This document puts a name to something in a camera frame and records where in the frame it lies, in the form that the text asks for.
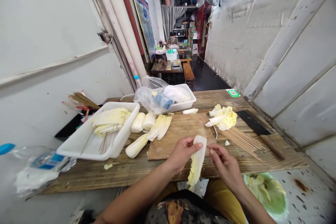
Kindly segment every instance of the yellow pants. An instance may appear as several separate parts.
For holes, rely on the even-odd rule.
[[[177,183],[170,182],[158,196],[155,204],[178,191]],[[240,203],[221,179],[209,179],[204,200],[231,222],[245,224],[245,215]]]

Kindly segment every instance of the knife handle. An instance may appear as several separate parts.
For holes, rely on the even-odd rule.
[[[274,151],[274,153],[282,160],[285,159],[285,156],[283,155],[282,151],[275,146],[275,144],[270,140],[270,138],[266,135],[260,135],[259,136],[264,142],[265,144],[272,150]]]

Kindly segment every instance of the knife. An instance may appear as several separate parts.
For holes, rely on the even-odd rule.
[[[272,129],[263,123],[258,117],[256,117],[249,110],[238,111],[239,117],[247,123],[247,125],[257,133],[257,135],[264,141],[264,143],[282,160],[285,159],[282,151],[275,146],[268,135],[274,134]]]

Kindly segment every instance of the plastic water bottle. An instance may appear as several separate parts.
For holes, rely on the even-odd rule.
[[[142,86],[142,83],[141,83],[139,75],[135,75],[134,79],[135,79],[135,83],[136,83],[136,86],[137,86],[136,88],[138,89],[139,87]]]
[[[68,171],[77,161],[75,157],[58,155],[55,150],[45,146],[16,148],[15,144],[6,143],[0,146],[0,156],[5,154],[19,159],[25,167],[53,170],[56,172]]]

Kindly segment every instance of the hand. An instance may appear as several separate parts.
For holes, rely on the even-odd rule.
[[[180,173],[191,155],[202,148],[202,143],[193,145],[194,139],[195,137],[188,137],[178,140],[173,152],[167,159],[166,163],[173,169],[175,174]]]
[[[210,149],[210,160],[218,170],[220,177],[233,192],[238,192],[245,187],[244,179],[239,170],[239,164],[231,154],[217,144],[208,146]]]

